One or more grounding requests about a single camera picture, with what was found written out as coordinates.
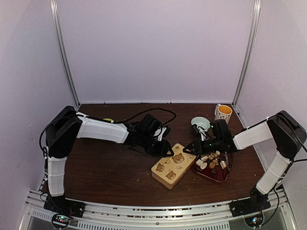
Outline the tan bear tin lid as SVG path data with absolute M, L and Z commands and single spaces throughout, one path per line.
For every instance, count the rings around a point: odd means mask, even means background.
M 184 149 L 184 146 L 182 146 L 181 144 L 179 143 L 175 144 L 172 147 L 172 150 L 174 151 L 174 156 L 161 158 L 157 163 L 174 164 L 174 165 L 181 165 L 181 166 L 193 165 L 193 163 L 196 160 L 196 156 L 192 154 L 184 153 L 183 149 Z

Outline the tan tin box with paper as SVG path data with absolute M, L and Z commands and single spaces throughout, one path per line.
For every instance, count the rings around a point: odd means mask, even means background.
M 192 165 L 174 165 L 157 163 L 151 168 L 152 177 L 168 189 L 173 189 L 184 177 Z

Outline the metal tongs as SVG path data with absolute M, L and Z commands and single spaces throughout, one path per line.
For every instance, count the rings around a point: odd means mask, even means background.
M 224 156 L 225 156 L 225 161 L 226 161 L 228 173 L 231 173 L 232 172 L 232 165 L 233 165 L 233 153 L 225 152 Z

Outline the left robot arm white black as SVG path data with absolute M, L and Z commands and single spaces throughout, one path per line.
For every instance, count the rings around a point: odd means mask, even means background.
M 46 175 L 51 206 L 59 213 L 69 209 L 68 200 L 63 198 L 65 164 L 78 138 L 111 141 L 131 149 L 140 147 L 152 156 L 173 156 L 174 151 L 165 139 L 170 132 L 168 122 L 162 123 L 150 114 L 151 111 L 152 109 L 147 109 L 126 120 L 114 121 L 77 112 L 72 106 L 64 107 L 46 125 L 39 137 L 45 139 L 45 143 L 39 143 L 39 147 L 47 161 Z

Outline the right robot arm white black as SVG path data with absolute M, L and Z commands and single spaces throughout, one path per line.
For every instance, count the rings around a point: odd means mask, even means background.
M 211 128 L 213 138 L 196 139 L 183 151 L 196 156 L 214 151 L 236 153 L 269 139 L 275 141 L 276 155 L 264 175 L 250 191 L 250 198 L 246 200 L 246 208 L 252 212 L 264 204 L 268 193 L 283 179 L 295 162 L 297 153 L 305 149 L 304 143 L 307 139 L 305 129 L 285 110 L 267 117 L 235 136 L 232 136 L 224 119 L 211 122 Z

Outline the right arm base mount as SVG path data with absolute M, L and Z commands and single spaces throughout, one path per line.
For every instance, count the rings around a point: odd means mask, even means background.
M 229 204 L 230 211 L 233 217 L 245 216 L 248 214 L 261 212 L 271 207 L 270 202 L 267 200 L 262 204 L 253 205 L 250 198 L 242 200 L 233 200 Z

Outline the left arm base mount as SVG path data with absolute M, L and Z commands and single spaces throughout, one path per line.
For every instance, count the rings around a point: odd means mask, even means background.
M 63 195 L 48 196 L 44 203 L 44 209 L 64 214 L 67 217 L 82 218 L 85 209 L 85 203 L 68 200 Z

